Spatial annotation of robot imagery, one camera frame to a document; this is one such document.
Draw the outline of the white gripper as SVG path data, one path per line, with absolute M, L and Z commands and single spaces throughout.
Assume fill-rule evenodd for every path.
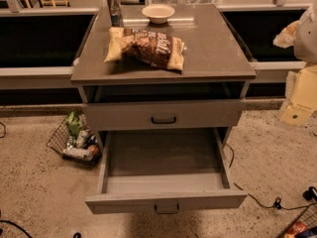
M 308 64 L 286 78 L 286 99 L 292 104 L 282 111 L 279 120 L 290 126 L 304 124 L 317 110 L 317 64 Z

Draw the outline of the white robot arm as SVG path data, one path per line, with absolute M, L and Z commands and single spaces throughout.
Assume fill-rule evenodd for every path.
M 278 121 L 300 126 L 317 111 L 317 8 L 311 5 L 298 21 L 290 23 L 273 40 L 280 48 L 293 47 L 294 55 L 305 62 L 299 72 L 286 78 L 285 97 Z

